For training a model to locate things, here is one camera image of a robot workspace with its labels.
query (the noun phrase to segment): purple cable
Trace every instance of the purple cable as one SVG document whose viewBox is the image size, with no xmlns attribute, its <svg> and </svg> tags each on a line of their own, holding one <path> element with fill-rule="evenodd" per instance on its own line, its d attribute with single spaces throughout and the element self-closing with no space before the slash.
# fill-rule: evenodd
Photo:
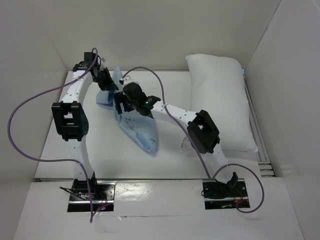
<svg viewBox="0 0 320 240">
<path fill-rule="evenodd" d="M 209 179 L 216 179 L 216 176 L 218 175 L 218 173 L 219 173 L 222 169 L 224 169 L 224 168 L 226 168 L 226 167 L 228 167 L 228 166 L 238 166 L 238 167 L 244 168 L 244 169 L 248 170 L 250 173 L 252 173 L 252 174 L 254 175 L 254 177 L 257 179 L 257 181 L 258 181 L 258 183 L 259 183 L 259 185 L 260 185 L 260 187 L 261 187 L 261 191 L 262 191 L 261 202 L 259 203 L 259 205 L 258 205 L 255 209 L 250 210 L 250 211 L 243 211 L 243 210 L 241 210 L 241 209 L 239 208 L 239 204 L 240 204 L 243 200 L 237 202 L 236 205 L 235 205 L 235 208 L 236 208 L 239 212 L 244 213 L 244 214 L 250 214 L 250 213 L 253 213 L 253 212 L 257 211 L 257 210 L 262 206 L 262 204 L 264 203 L 264 200 L 265 200 L 265 190 L 264 190 L 264 187 L 263 187 L 260 179 L 258 178 L 258 176 L 257 176 L 250 168 L 248 168 L 248 167 L 246 167 L 246 166 L 243 166 L 243 165 L 238 164 L 238 163 L 230 163 L 230 164 L 227 164 L 227 165 L 224 165 L 224 166 L 220 167 L 220 168 L 216 171 L 216 173 L 213 175 L 213 177 L 211 178 L 211 177 L 210 177 L 210 174 L 209 174 L 209 171 L 208 171 L 208 169 L 207 169 L 206 163 L 205 163 L 204 159 L 202 158 L 202 156 L 201 156 L 201 154 L 200 154 L 197 146 L 195 145 L 194 141 L 192 140 L 192 138 L 191 138 L 190 135 L 188 134 L 188 131 L 187 131 L 187 130 L 184 128 L 184 126 L 183 126 L 174 116 L 172 116 L 172 115 L 170 114 L 170 112 L 168 111 L 167 106 L 166 106 L 166 101 L 165 101 L 165 90 L 164 90 L 164 86 L 163 86 L 162 81 L 161 81 L 160 77 L 158 76 L 158 74 L 156 74 L 152 69 L 150 69 L 150 68 L 148 68 L 148 67 L 145 67 L 145 66 L 136 66 L 136 67 L 131 68 L 130 70 L 128 70 L 122 77 L 123 77 L 123 78 L 126 77 L 126 75 L 128 75 L 130 72 L 132 72 L 133 70 L 136 70 L 136 69 L 145 69 L 145 70 L 151 72 L 153 75 L 155 75 L 155 77 L 158 79 L 158 81 L 159 81 L 159 83 L 160 83 L 160 87 L 161 87 L 162 101 L 163 101 L 163 105 L 164 105 L 164 109 L 165 109 L 166 113 L 168 114 L 168 116 L 169 116 L 170 118 L 172 118 L 172 120 L 174 120 L 174 121 L 176 122 L 176 124 L 178 124 L 178 126 L 182 129 L 182 131 L 184 132 L 184 134 L 189 138 L 189 140 L 190 140 L 190 142 L 191 142 L 191 145 L 192 145 L 192 147 L 194 148 L 196 154 L 198 155 L 198 157 L 199 157 L 199 159 L 200 159 L 200 161 L 201 161 L 201 163 L 202 163 L 202 166 L 203 166 L 203 168 L 204 168 L 204 170 L 205 170 L 205 173 L 206 173 L 206 175 L 208 176 Z"/>
<path fill-rule="evenodd" d="M 27 100 L 23 101 L 22 103 L 20 103 L 11 113 L 10 117 L 9 117 L 9 120 L 8 120 L 8 125 L 7 125 L 7 134 L 8 134 L 8 138 L 9 138 L 9 141 L 11 143 L 11 145 L 14 147 L 14 149 L 20 153 L 22 156 L 24 156 L 25 158 L 27 159 L 31 159 L 31 160 L 34 160 L 34 161 L 38 161 L 38 162 L 47 162 L 47 163 L 56 163 L 56 162 L 74 162 L 74 163 L 77 163 L 80 165 L 80 167 L 82 168 L 83 172 L 84 172 L 84 175 L 85 175 L 85 180 L 86 180 L 86 185 L 87 185 L 87 188 L 88 188 L 88 193 L 89 193 L 89 201 L 90 201 L 90 212 L 91 212 L 91 218 L 90 218 L 90 223 L 92 223 L 92 219 L 94 217 L 94 207 L 93 207 L 93 203 L 92 203 L 92 196 L 91 196 L 91 190 L 90 190 L 90 183 L 89 183 L 89 177 L 88 177 L 88 174 L 86 172 L 86 169 L 85 167 L 82 165 L 82 163 L 78 160 L 75 160 L 75 159 L 49 159 L 49 160 L 46 160 L 46 159 L 40 159 L 40 158 L 36 158 L 36 157 L 33 157 L 33 156 L 30 156 L 28 154 L 26 154 L 25 152 L 23 152 L 17 145 L 16 143 L 14 142 L 13 138 L 12 138 L 12 135 L 11 135 L 11 124 L 12 124 L 12 119 L 14 118 L 14 115 L 16 114 L 16 112 L 19 110 L 19 108 L 21 108 L 23 105 L 25 105 L 26 103 L 30 102 L 31 100 L 37 98 L 37 97 L 40 97 L 44 94 L 47 94 L 47 93 L 50 93 L 50 92 L 53 92 L 55 90 L 58 90 L 58 89 L 62 89 L 66 86 L 69 86 L 73 83 L 75 83 L 76 81 L 78 81 L 79 79 L 81 79 L 83 76 L 85 76 L 95 65 L 95 62 L 97 61 L 98 59 L 98 50 L 94 47 L 92 49 L 92 52 L 95 51 L 95 57 L 94 57 L 94 61 L 92 62 L 92 64 L 89 66 L 89 68 L 87 70 L 85 70 L 85 72 L 83 74 L 81 74 L 78 78 L 76 78 L 75 80 L 69 82 L 69 83 L 66 83 L 64 85 L 61 85 L 61 86 L 57 86 L 57 87 L 54 87 L 52 89 L 49 89 L 49 90 L 46 90 L 46 91 L 43 91 L 43 92 L 40 92 L 30 98 L 28 98 Z"/>
</svg>

